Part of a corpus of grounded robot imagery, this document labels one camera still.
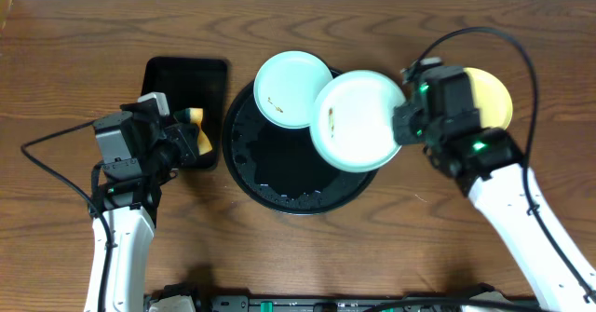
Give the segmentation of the yellow plate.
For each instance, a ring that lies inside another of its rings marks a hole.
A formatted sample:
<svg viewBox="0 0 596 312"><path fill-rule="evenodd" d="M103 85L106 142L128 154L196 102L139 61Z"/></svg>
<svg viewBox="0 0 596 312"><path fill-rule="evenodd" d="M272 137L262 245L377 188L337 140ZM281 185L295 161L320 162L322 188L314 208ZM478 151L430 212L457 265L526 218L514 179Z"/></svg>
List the yellow plate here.
<svg viewBox="0 0 596 312"><path fill-rule="evenodd" d="M507 129L513 116L513 103L505 85L494 75L478 68L465 67L475 107L480 111L483 128Z"/></svg>

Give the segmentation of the yellow green scrub sponge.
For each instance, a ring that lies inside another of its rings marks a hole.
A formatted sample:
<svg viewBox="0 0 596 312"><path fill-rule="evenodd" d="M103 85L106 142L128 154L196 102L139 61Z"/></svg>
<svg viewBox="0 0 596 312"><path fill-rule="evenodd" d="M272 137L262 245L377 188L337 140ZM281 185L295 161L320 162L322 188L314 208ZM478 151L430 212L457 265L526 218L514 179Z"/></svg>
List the yellow green scrub sponge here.
<svg viewBox="0 0 596 312"><path fill-rule="evenodd" d="M202 123L204 110L202 108L190 107L174 113L174 118L184 124L195 125L197 128L196 144L198 153L203 156L213 150L210 140L203 131Z"/></svg>

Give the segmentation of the mint green plate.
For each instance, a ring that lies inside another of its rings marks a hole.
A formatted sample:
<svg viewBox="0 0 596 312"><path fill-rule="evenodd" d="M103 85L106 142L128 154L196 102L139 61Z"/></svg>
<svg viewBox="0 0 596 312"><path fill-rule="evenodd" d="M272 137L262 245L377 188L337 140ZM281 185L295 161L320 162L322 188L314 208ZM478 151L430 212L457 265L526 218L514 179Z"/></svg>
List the mint green plate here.
<svg viewBox="0 0 596 312"><path fill-rule="evenodd" d="M386 75L357 70L335 77L319 93L310 124L319 155L346 172L368 172L400 150L394 140L394 109L406 102Z"/></svg>
<svg viewBox="0 0 596 312"><path fill-rule="evenodd" d="M284 129L310 125L315 100L332 80L329 67L303 51L285 51L267 60L259 69L253 96L261 114Z"/></svg>

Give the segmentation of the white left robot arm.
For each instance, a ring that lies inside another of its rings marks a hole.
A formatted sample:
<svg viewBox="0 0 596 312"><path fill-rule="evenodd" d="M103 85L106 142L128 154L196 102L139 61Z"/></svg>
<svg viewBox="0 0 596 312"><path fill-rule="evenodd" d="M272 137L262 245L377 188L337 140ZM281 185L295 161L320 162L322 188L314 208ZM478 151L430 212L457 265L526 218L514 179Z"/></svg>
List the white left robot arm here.
<svg viewBox="0 0 596 312"><path fill-rule="evenodd" d="M92 172L89 214L95 247L87 311L143 310L161 187L178 168L210 151L203 117L200 108L162 116L129 106L94 122L102 161Z"/></svg>

